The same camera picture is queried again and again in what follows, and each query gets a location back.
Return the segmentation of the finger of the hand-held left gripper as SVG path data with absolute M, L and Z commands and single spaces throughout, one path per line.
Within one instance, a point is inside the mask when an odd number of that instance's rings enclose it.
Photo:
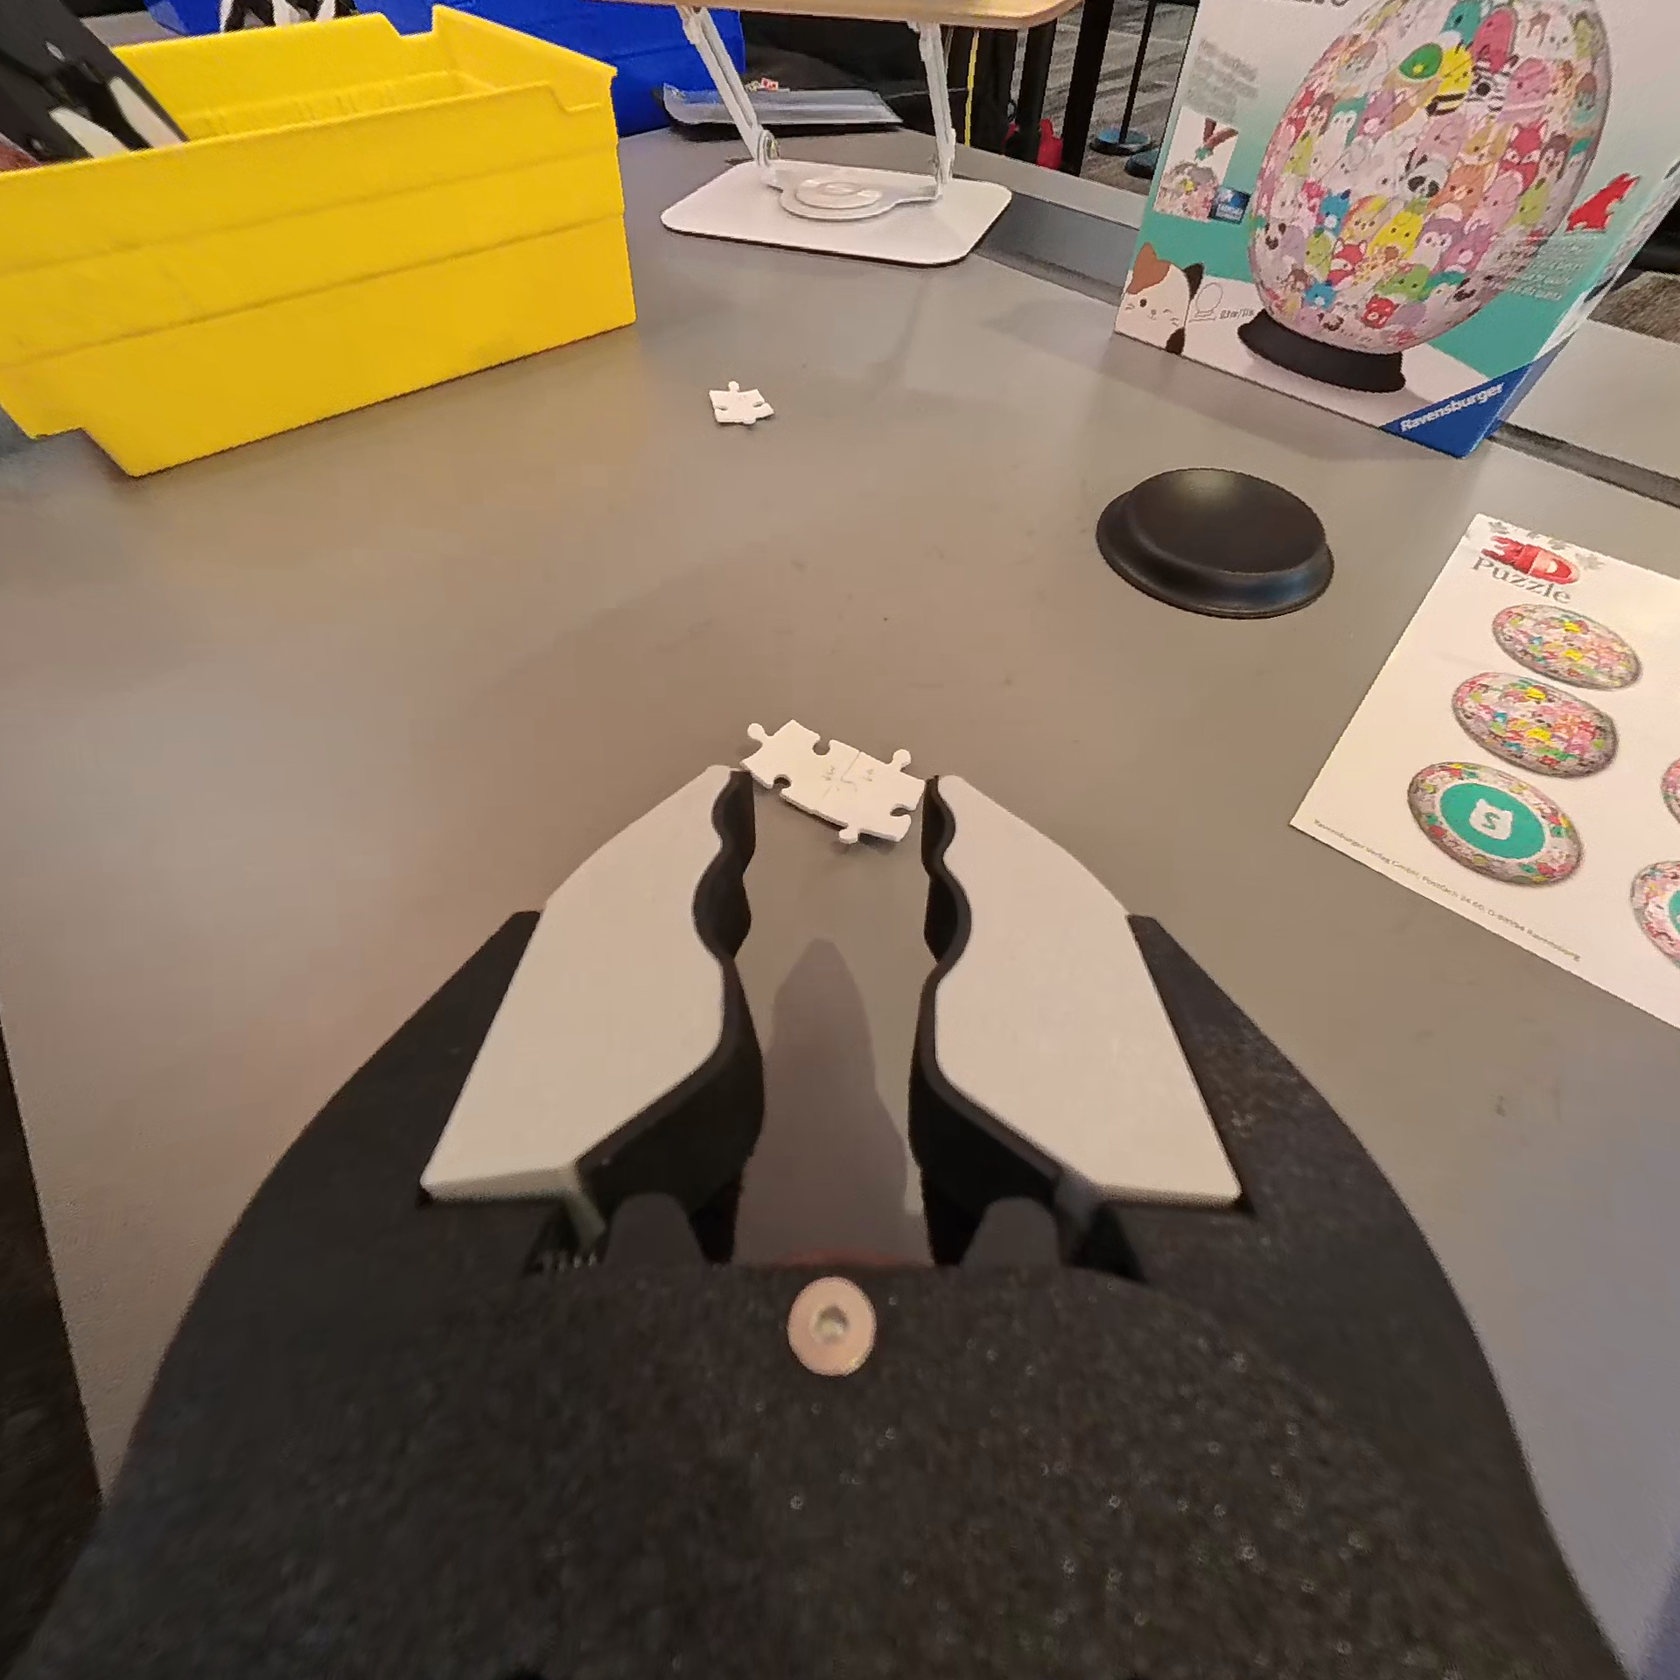
M 187 142 L 174 118 L 127 72 L 95 74 L 95 120 L 118 147 L 168 147 Z

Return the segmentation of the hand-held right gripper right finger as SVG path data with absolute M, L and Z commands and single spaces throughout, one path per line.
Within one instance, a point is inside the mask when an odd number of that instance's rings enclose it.
M 999 1203 L 1039 1207 L 1064 1260 L 1100 1268 L 1126 1263 L 1123 1207 L 1239 1211 L 1120 900 L 959 773 L 928 786 L 921 860 L 910 1153 L 934 1262 L 959 1263 Z

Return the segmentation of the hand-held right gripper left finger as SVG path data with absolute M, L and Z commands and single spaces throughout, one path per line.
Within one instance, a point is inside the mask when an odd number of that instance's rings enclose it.
M 578 1245 L 664 1195 L 706 1260 L 739 1241 L 765 1050 L 739 956 L 746 770 L 708 765 L 549 895 L 420 1176 L 433 1203 L 549 1203 Z

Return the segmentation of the yellow plastic bin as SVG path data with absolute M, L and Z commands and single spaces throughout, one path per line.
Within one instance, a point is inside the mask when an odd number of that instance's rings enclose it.
M 438 5 L 115 51 L 182 138 L 5 174 L 2 402 L 124 474 L 632 326 L 616 68 Z

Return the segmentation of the white printed instruction leaflet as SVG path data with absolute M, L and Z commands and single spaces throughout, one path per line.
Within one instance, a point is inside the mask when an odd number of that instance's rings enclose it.
M 1678 579 L 1473 517 L 1292 826 L 1678 1024 Z

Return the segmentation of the colourful puzzle ball box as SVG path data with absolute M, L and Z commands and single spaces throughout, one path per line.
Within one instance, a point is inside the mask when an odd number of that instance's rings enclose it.
M 1465 458 L 1676 204 L 1676 2 L 1199 3 L 1119 336 Z

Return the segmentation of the blue box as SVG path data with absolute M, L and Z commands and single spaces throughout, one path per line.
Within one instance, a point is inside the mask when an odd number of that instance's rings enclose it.
M 620 135 L 667 126 L 663 90 L 705 92 L 712 81 L 683 30 L 674 5 L 601 2 L 355 2 L 357 13 L 383 13 L 400 34 L 424 34 L 437 5 L 479 15 L 502 27 L 591 56 L 616 72 L 613 101 Z M 146 2 L 145 8 L 177 34 L 214 34 L 223 25 L 217 2 Z M 736 70 L 746 68 L 739 12 L 712 9 L 725 50 Z

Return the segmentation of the black round stand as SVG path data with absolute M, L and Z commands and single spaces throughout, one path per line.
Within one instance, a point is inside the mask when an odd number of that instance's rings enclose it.
M 1106 565 L 1145 596 L 1196 616 L 1267 620 L 1312 606 L 1334 555 L 1312 505 L 1269 477 L 1174 467 L 1099 515 Z

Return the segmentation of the person's dark grey garment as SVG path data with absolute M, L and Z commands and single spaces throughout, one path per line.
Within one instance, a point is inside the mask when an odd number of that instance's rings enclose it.
M 2 1671 L 28 1648 L 103 1506 L 11 1060 L 2 1060 Z

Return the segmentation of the clear plastic bag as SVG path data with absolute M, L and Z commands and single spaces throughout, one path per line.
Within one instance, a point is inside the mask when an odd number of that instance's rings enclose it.
M 657 88 L 657 104 L 679 133 L 699 138 L 739 131 L 722 94 L 714 88 L 681 90 L 664 84 Z M 756 120 L 776 135 L 893 131 L 907 126 L 876 90 L 796 90 L 753 84 L 749 104 Z

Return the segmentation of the white base clear stand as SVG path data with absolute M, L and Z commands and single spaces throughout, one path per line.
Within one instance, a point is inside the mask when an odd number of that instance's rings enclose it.
M 668 231 L 899 266 L 953 266 L 974 251 L 1013 199 L 1002 184 L 954 174 L 959 142 L 945 27 L 907 25 L 917 37 L 934 120 L 933 172 L 909 174 L 785 158 L 753 114 L 712 13 L 679 8 L 679 17 L 736 120 L 749 156 L 668 206 L 663 211 Z

